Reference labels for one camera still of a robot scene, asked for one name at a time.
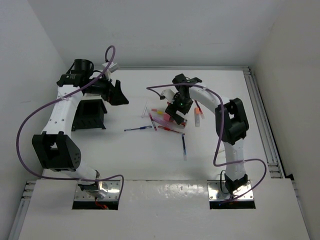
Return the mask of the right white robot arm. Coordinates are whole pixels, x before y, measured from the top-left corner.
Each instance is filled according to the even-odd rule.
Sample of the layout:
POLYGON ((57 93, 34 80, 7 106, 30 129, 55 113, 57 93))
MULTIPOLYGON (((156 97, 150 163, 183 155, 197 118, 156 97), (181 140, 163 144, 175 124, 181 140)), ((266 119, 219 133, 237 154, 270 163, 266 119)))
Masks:
POLYGON ((179 125, 184 118, 177 112, 186 115, 195 101, 214 113, 216 133, 221 137, 225 149, 225 188, 232 194, 248 181, 244 167, 243 139, 247 136, 249 122, 242 100, 218 96, 201 85, 201 82, 197 77, 188 79, 182 73, 176 75, 172 83, 177 92, 161 93, 169 101, 165 112, 179 125))

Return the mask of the blue gel pen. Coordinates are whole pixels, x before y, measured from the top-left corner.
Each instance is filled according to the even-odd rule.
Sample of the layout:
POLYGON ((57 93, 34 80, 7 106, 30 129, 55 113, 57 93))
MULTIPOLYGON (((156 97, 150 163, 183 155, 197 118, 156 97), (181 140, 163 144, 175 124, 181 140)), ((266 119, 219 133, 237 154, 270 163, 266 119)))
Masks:
POLYGON ((124 132, 129 132, 129 131, 137 131, 137 130, 146 130, 146 129, 150 129, 153 128, 151 125, 146 125, 146 126, 141 126, 141 127, 136 127, 136 128, 127 128, 124 129, 124 132))

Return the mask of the blue pen with white end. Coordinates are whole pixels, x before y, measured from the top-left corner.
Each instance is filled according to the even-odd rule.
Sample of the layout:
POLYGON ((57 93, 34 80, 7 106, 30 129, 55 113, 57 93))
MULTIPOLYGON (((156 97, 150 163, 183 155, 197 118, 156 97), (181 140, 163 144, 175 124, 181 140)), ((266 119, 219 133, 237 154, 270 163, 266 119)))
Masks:
POLYGON ((182 139, 182 147, 183 147, 183 159, 184 161, 187 161, 187 149, 186 149, 186 141, 185 141, 184 133, 182 133, 181 139, 182 139))

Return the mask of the dark red pen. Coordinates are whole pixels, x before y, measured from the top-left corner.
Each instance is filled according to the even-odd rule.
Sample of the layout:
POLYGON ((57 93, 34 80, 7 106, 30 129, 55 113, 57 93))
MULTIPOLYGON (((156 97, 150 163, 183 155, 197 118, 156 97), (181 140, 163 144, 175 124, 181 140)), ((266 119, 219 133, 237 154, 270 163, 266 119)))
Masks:
POLYGON ((194 100, 194 103, 196 104, 196 107, 197 107, 197 109, 198 109, 198 112, 199 112, 200 117, 201 117, 202 119, 204 119, 205 116, 204 116, 204 113, 203 113, 203 111, 202 111, 199 103, 198 103, 196 100, 194 100))

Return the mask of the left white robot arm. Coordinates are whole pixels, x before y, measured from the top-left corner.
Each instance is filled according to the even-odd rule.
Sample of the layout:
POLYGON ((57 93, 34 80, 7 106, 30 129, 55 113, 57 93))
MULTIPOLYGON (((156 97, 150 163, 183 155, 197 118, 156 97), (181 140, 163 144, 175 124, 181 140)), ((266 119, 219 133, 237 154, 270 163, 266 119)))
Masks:
POLYGON ((32 137, 32 146, 41 166, 76 179, 79 188, 103 199, 108 194, 106 181, 100 181, 97 170, 82 161, 80 148, 72 140, 77 129, 104 129, 104 103, 127 105, 121 82, 112 83, 110 74, 118 66, 106 60, 102 72, 95 71, 87 59, 75 59, 70 69, 57 81, 57 98, 41 134, 32 137))

